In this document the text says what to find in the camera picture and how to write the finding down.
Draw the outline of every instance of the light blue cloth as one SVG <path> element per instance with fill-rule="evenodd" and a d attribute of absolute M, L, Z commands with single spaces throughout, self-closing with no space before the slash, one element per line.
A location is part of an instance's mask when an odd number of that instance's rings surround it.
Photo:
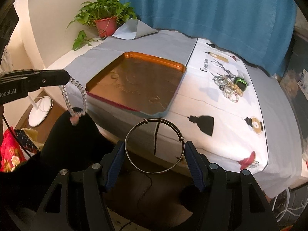
<path fill-rule="evenodd" d="M 248 62 L 282 75 L 293 33 L 293 0 L 125 0 L 153 28 L 207 38 Z"/>

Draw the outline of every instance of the black cable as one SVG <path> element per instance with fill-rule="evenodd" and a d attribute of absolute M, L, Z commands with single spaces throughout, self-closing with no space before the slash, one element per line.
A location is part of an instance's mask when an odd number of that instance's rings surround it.
<path fill-rule="evenodd" d="M 15 136 L 15 134 L 13 133 L 13 131 L 11 130 L 9 124 L 7 123 L 7 120 L 5 119 L 4 115 L 2 115 L 2 118 L 5 122 L 5 124 L 7 125 L 7 128 L 9 129 L 9 131 L 11 132 L 12 136 L 15 138 L 15 140 L 17 141 L 17 143 L 20 145 L 20 147 L 24 150 L 24 152 L 27 154 L 27 156 L 29 156 L 29 158 L 31 158 L 31 155 L 29 155 L 28 151 L 24 148 L 24 146 L 21 145 L 21 143 L 19 142 L 19 140 L 17 139 L 17 137 Z"/>
<path fill-rule="evenodd" d="M 128 223 L 126 223 L 125 225 L 123 225 L 121 228 L 120 228 L 120 230 L 119 231 L 122 231 L 123 230 L 123 228 L 125 228 L 127 225 L 129 225 L 129 224 L 131 224 L 132 223 L 132 221 L 130 221 L 130 222 L 128 222 Z"/>
<path fill-rule="evenodd" d="M 303 187 L 306 187 L 307 185 L 308 185 L 308 181 L 305 182 L 305 183 L 302 184 L 302 185 L 299 185 L 299 186 L 297 186 L 297 187 L 295 187 L 295 188 L 293 188 L 293 189 L 290 189 L 290 193 L 293 193 L 294 191 L 297 191 L 297 190 L 299 190 L 299 189 L 301 189 L 301 188 L 303 188 Z"/>
<path fill-rule="evenodd" d="M 144 191 L 144 193 L 140 196 L 140 198 L 139 198 L 139 200 L 138 200 L 138 202 L 137 202 L 137 209 L 138 209 L 138 211 L 139 211 L 139 214 L 144 215 L 145 217 L 147 217 L 144 213 L 142 213 L 142 211 L 140 211 L 140 209 L 139 209 L 139 203 L 140 203 L 141 199 L 146 195 L 146 193 L 147 193 L 147 192 L 150 190 L 150 188 L 152 187 L 152 185 L 153 185 L 153 180 L 152 180 L 152 178 L 151 178 L 149 175 L 147 175 L 147 174 L 145 174 L 145 173 L 143 173 L 143 172 L 141 172 L 141 171 L 133 170 L 133 171 L 130 171 L 128 174 L 130 174 L 131 172 L 138 172 L 138 173 L 144 174 L 147 178 L 150 179 L 150 182 L 151 182 L 150 185 L 147 187 L 147 189 Z M 123 226 L 120 228 L 119 231 L 122 231 L 123 228 L 125 228 L 127 225 L 129 225 L 129 224 L 131 224 L 131 223 L 132 223 L 132 221 L 126 223 L 125 225 L 123 225 Z"/>
<path fill-rule="evenodd" d="M 151 187 L 152 187 L 152 185 L 153 185 L 153 180 L 152 180 L 152 178 L 149 176 L 149 175 L 147 175 L 147 174 L 145 174 L 145 173 L 142 173 L 142 174 L 144 174 L 147 178 L 149 178 L 150 179 L 150 186 L 148 186 L 147 187 L 147 189 L 144 191 L 144 193 L 142 194 L 142 196 L 140 196 L 140 198 L 139 198 L 139 200 L 138 200 L 138 202 L 137 202 L 137 209 L 138 209 L 138 211 L 142 214 L 142 215 L 144 215 L 144 216 L 146 216 L 145 214 L 143 214 L 142 213 L 142 211 L 140 211 L 140 208 L 139 208 L 139 203 L 140 203 L 140 201 L 141 201 L 141 199 L 146 195 L 146 193 L 151 189 Z"/>

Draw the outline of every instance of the pink pendant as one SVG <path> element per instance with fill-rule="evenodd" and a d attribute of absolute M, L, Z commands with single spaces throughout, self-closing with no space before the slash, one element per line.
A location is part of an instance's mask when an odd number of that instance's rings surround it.
<path fill-rule="evenodd" d="M 79 122 L 79 116 L 71 116 L 70 117 L 70 122 L 72 123 L 73 126 L 76 126 Z"/>

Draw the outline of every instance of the brown tray surface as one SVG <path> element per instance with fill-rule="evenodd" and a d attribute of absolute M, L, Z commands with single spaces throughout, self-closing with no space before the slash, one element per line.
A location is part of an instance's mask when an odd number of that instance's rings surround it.
<path fill-rule="evenodd" d="M 184 65 L 174 61 L 126 52 L 93 77 L 86 91 L 153 115 L 167 109 L 185 71 Z"/>

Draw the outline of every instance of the white fan base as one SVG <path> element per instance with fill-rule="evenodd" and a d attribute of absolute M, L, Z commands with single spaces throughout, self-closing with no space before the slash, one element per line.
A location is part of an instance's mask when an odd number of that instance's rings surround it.
<path fill-rule="evenodd" d="M 51 98 L 44 97 L 36 103 L 38 109 L 33 107 L 29 115 L 29 125 L 31 127 L 38 126 L 48 115 L 51 107 Z"/>

